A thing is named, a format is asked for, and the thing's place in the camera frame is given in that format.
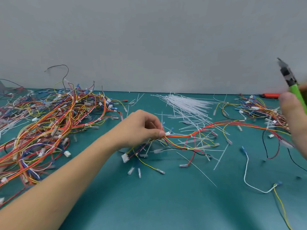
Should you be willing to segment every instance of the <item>gray wall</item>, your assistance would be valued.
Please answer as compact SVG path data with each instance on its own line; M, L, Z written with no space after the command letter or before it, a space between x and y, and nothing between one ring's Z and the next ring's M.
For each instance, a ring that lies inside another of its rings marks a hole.
M0 77L53 87L64 63L82 88L278 92L277 56L305 80L306 23L307 0L0 0Z

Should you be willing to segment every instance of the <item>hand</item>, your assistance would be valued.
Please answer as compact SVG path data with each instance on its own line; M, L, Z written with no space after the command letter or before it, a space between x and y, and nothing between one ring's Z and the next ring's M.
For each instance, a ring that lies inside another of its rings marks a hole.
M299 89L302 96L305 97L307 84L300 85ZM290 128L293 143L298 151L307 160L307 115L300 101L290 92L283 93L279 96L282 114L285 116Z
M142 110L132 112L107 134L118 144L119 149L134 147L149 139L165 136L158 117Z

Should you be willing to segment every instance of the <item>green work surface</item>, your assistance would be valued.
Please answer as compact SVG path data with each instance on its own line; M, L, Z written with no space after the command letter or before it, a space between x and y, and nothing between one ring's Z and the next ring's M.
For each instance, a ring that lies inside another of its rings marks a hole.
M106 92L106 95L113 99L132 101L137 98L138 93ZM151 95L152 93L145 93L134 106L129 107L129 113L143 109L153 114L163 112L163 114L173 115L172 107L165 106L165 103L158 97ZM194 98L213 98L213 95L206 94L184 95ZM224 100L225 95L214 97ZM227 95L226 101L234 103L235 98L235 95ZM265 100L265 103L267 106L278 106L277 100ZM213 118L212 122L225 119L220 108L216 116L213 116L216 105L211 107L208 113L209 117ZM242 118L231 106L227 107L226 111L230 117ZM72 157L78 155L119 121L109 119L99 129L89 129L78 133L76 135L78 142L75 143L72 140L68 147ZM163 116L163 121L166 127L173 127L175 133L180 133L179 129L186 126L179 122L182 119L170 119ZM263 119L258 119L254 124L265 126ZM244 183L243 176L247 158L240 150L241 146L245 147L250 158L247 182L258 189L267 191L274 183L282 181L283 185L277 187L276 190L283 201L290 225L293 229L306 229L304 227L307 226L305 218L306 172L290 160L287 149L283 146L275 159L264 162L266 154L262 143L263 131L252 127L242 127L242 129L241 132L232 125L225 128L230 134L228 138L233 142L228 147L223 133L216 131L219 136L215 142L220 143L216 149L221 151L208 152L213 157L220 159L219 161L214 159L208 161L205 156L195 155L193 163L217 187L196 167L179 168L180 164L186 164L187 161L176 151L188 159L192 156L190 151L173 150L159 154L149 153L149 157L143 161L165 171L166 174L160 174L141 165L141 179L136 170L130 176L127 174L137 162L136 158L124 164L121 158L122 153L114 153L80 197L60 229L288 229L279 212L281 208L273 192L261 194ZM18 129L14 129L2 136L1 143L10 140L17 132ZM267 135L265 141L268 153L269 156L273 156L278 148L278 140L269 139ZM173 142L179 143L177 139L173 139ZM161 145L154 142L150 151L159 148ZM296 150L290 151L294 161L307 169L307 161ZM56 163L61 166L68 160L70 158L61 157ZM0 195L10 197L20 188L20 181L15 179L3 187Z

